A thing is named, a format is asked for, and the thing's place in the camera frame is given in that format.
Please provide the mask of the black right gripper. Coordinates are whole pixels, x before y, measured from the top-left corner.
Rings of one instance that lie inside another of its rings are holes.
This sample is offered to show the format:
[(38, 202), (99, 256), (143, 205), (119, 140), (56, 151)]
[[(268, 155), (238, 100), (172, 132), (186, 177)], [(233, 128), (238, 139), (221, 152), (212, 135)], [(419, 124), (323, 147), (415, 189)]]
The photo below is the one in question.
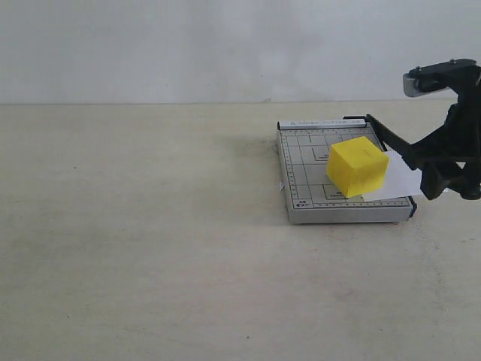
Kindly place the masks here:
[(421, 191), (428, 200), (446, 189), (465, 200), (480, 200), (480, 165), (475, 163), (480, 161), (480, 102), (451, 105), (444, 127), (411, 144), (404, 161), (411, 169), (422, 168)]

